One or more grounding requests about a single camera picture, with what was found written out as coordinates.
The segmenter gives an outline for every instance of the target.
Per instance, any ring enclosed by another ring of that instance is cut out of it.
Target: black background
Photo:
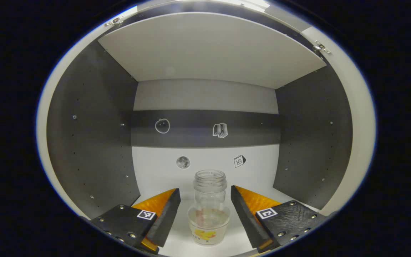
[[[41,90],[62,55],[131,5],[0,2],[0,255],[132,255],[57,196],[41,168],[34,130]],[[288,5],[321,17],[307,14],[348,48],[369,82],[379,127],[372,167],[359,192],[336,218],[276,255],[411,256],[411,1]]]

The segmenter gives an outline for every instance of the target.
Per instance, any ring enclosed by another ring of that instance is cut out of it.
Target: duck graphic
[[[194,233],[203,240],[210,240],[210,238],[216,236],[215,231],[204,232],[202,230],[195,230]]]

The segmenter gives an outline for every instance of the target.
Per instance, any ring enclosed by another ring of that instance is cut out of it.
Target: hinge
[[[326,54],[331,54],[331,51],[327,49],[323,44],[321,44],[318,40],[315,40],[315,43],[317,44],[316,46],[313,46],[314,51],[323,51]]]
[[[110,25],[115,25],[115,24],[121,25],[121,23],[123,23],[123,16],[117,17],[109,21],[108,23],[106,23],[105,26],[110,26]]]

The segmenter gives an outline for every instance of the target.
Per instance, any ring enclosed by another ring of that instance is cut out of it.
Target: book icon
[[[213,126],[212,136],[219,138],[225,138],[228,135],[228,126],[226,123],[219,123]]]

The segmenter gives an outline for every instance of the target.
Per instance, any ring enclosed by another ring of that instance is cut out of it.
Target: jar rim
[[[194,175],[193,186],[204,193],[222,192],[227,188],[226,175],[223,171],[202,170]]]

